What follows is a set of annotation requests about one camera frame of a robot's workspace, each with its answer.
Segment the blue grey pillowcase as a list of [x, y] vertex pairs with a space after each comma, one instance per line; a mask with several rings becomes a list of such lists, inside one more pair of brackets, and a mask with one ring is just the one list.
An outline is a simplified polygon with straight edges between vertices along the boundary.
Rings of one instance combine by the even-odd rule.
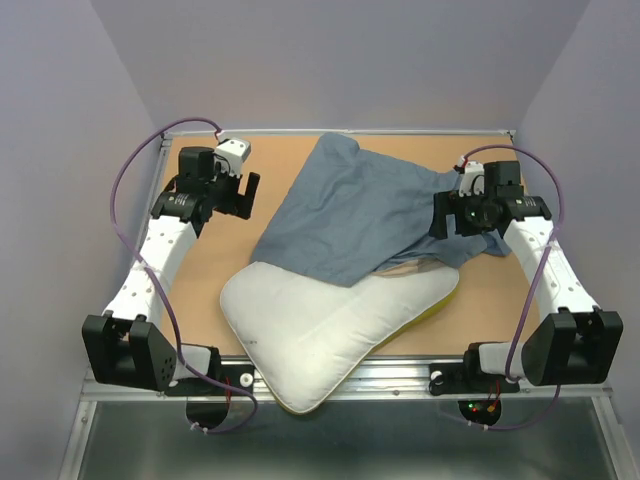
[[338, 286], [406, 263], [437, 260], [459, 268], [480, 254], [511, 250], [497, 232], [429, 235], [434, 196], [454, 190], [457, 173], [440, 173], [360, 147], [336, 133], [320, 137], [276, 210], [252, 262]]

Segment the white pillow yellow edge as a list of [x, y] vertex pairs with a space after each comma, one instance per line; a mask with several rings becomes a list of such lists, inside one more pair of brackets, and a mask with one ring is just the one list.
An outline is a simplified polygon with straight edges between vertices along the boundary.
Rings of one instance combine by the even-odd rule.
[[276, 400], [304, 415], [378, 346], [442, 309], [458, 283], [439, 261], [351, 287], [255, 262], [225, 284], [220, 307]]

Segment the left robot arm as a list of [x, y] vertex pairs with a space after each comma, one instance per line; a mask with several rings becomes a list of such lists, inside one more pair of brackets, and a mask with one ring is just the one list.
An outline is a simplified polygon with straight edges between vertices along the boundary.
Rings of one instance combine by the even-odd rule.
[[250, 143], [239, 138], [179, 151], [177, 174], [151, 209], [122, 287], [102, 314], [88, 316], [82, 326], [97, 382], [164, 391], [188, 379], [202, 394], [221, 386], [218, 350], [170, 342], [161, 322], [177, 272], [212, 215], [250, 218], [260, 181], [256, 173], [242, 177], [250, 153]]

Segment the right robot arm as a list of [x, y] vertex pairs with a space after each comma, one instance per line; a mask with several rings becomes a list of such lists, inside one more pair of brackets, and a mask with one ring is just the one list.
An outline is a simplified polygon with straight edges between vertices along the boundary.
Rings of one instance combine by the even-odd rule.
[[482, 390], [496, 375], [535, 386], [603, 383], [611, 368], [623, 322], [585, 290], [557, 241], [560, 222], [544, 200], [528, 196], [516, 161], [481, 164], [461, 158], [457, 189], [434, 196], [432, 237], [448, 236], [452, 220], [460, 236], [496, 232], [515, 254], [540, 323], [526, 341], [469, 347], [460, 366], [463, 384]]

